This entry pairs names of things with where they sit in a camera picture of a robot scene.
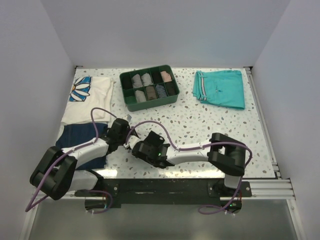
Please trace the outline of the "navy blue garment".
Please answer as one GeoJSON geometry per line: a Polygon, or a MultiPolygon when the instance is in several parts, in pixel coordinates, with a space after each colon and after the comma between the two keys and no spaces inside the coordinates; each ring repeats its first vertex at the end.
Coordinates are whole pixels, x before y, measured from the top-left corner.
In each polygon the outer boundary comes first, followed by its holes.
{"type": "MultiPolygon", "coordinates": [[[[62,134],[57,139],[55,146],[60,149],[69,148],[84,144],[95,137],[96,132],[92,123],[65,125],[62,128],[62,134]]],[[[103,169],[105,167],[106,160],[106,156],[98,157],[80,165],[76,169],[78,171],[103,169]]]]}

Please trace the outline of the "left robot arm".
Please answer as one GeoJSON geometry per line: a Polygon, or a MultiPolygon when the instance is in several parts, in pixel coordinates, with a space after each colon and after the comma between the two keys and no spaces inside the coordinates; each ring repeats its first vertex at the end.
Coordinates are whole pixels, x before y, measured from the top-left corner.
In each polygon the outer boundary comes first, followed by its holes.
{"type": "Polygon", "coordinates": [[[106,157],[120,146],[132,149],[135,140],[139,140],[139,137],[129,122],[116,118],[111,127],[102,133],[97,132],[84,143],[65,148],[48,148],[29,179],[36,188],[32,199],[40,192],[53,200],[59,200],[69,191],[87,191],[92,196],[102,195],[112,201],[112,195],[103,184],[103,177],[92,168],[80,167],[94,159],[106,157]]]}

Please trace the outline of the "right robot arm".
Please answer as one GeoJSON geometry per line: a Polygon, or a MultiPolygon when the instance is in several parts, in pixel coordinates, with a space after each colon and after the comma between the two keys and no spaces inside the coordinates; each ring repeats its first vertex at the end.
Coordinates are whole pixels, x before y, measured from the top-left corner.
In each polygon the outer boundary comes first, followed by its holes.
{"type": "Polygon", "coordinates": [[[174,147],[164,141],[151,131],[144,140],[131,135],[127,144],[134,157],[160,169],[183,163],[208,162],[224,173],[222,189],[227,196],[233,197],[241,190],[246,152],[249,151],[244,143],[221,133],[213,133],[210,139],[185,147],[174,147]]]}

